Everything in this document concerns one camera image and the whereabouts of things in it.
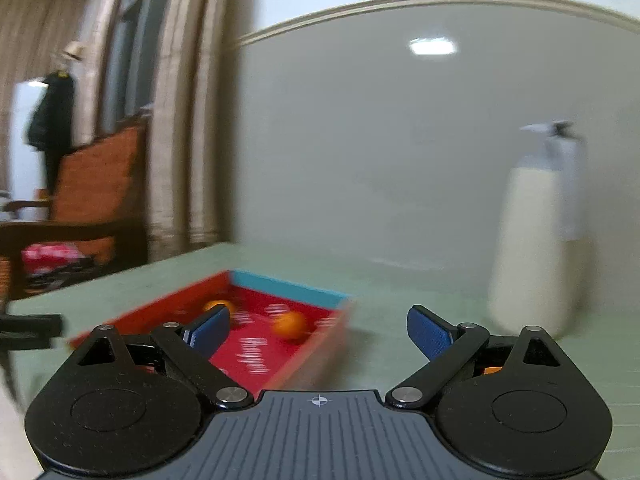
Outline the small orange mandarin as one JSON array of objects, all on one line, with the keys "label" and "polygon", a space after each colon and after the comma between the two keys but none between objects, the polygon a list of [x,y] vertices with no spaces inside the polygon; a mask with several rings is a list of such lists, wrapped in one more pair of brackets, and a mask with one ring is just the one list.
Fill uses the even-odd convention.
[{"label": "small orange mandarin", "polygon": [[202,312],[206,313],[207,315],[226,312],[230,316],[230,318],[233,318],[236,313],[236,307],[235,304],[230,300],[215,299],[206,302],[205,306],[202,309]]},{"label": "small orange mandarin", "polygon": [[299,340],[307,335],[307,321],[300,312],[288,311],[276,315],[271,321],[274,336],[283,340]]}]

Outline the red patterned cloth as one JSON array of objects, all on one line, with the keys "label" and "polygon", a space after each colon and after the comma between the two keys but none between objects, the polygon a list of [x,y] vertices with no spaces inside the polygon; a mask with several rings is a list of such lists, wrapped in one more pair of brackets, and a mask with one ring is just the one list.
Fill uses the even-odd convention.
[{"label": "red patterned cloth", "polygon": [[32,244],[22,250],[23,266],[27,274],[51,272],[84,257],[74,244]]}]

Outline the red cardboard box tray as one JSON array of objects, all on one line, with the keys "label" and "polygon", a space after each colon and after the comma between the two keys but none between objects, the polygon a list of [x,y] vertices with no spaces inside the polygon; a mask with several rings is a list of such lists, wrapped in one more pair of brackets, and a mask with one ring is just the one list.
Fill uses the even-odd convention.
[{"label": "red cardboard box tray", "polygon": [[[209,359],[257,396],[264,390],[312,390],[320,387],[345,347],[354,302],[341,292],[270,278],[241,270],[224,270],[141,307],[114,315],[130,334],[144,333],[169,320],[189,323],[204,314],[206,302],[235,304],[230,335]],[[307,335],[283,340],[271,331],[283,312],[305,315]]]}]

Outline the white jug with grey lid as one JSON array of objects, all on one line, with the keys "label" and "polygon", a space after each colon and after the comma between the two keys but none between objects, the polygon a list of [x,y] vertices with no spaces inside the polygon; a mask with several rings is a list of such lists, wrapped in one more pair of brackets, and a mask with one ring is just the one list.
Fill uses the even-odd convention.
[{"label": "white jug with grey lid", "polygon": [[587,144],[569,120],[524,126],[535,153],[511,169],[502,204],[488,311],[508,334],[566,331],[582,293],[589,236]]}]

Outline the white refrigerator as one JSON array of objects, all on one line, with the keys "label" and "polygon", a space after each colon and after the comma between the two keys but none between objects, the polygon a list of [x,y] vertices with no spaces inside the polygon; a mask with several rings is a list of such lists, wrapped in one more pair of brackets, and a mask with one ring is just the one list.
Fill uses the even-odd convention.
[{"label": "white refrigerator", "polygon": [[46,92],[41,78],[29,79],[14,86],[10,110],[9,192],[12,200],[35,200],[37,192],[47,187],[43,154],[27,143],[32,114]]}]

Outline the beige curtain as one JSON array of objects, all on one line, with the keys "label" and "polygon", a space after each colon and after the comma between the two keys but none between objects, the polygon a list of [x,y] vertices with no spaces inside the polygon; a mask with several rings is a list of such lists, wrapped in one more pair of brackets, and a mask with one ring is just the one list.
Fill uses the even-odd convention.
[{"label": "beige curtain", "polygon": [[148,157],[150,257],[219,238],[217,120],[232,0],[169,0],[160,36]]}]

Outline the dark jacket on hanger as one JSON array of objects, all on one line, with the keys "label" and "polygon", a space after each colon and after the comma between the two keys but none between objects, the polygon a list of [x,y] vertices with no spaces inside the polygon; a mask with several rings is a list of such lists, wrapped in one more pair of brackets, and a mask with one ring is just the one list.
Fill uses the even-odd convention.
[{"label": "dark jacket on hanger", "polygon": [[43,83],[47,88],[32,114],[26,140],[36,151],[43,152],[47,191],[53,196],[62,159],[73,151],[75,81],[65,70],[57,70],[47,74]]}]

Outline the straw hat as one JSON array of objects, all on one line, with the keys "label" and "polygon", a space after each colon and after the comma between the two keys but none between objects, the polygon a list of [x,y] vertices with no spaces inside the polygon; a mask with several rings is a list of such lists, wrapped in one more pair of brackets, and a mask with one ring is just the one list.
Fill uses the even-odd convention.
[{"label": "straw hat", "polygon": [[85,56],[85,48],[86,46],[81,41],[72,40],[66,44],[62,51],[62,55],[68,60],[81,62]]}]

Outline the window with dark frame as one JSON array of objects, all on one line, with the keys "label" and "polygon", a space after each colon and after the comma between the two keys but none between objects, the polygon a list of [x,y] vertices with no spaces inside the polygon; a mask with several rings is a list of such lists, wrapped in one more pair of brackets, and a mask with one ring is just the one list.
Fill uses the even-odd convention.
[{"label": "window with dark frame", "polygon": [[169,0],[120,0],[105,64],[100,131],[153,102],[155,67]]}]

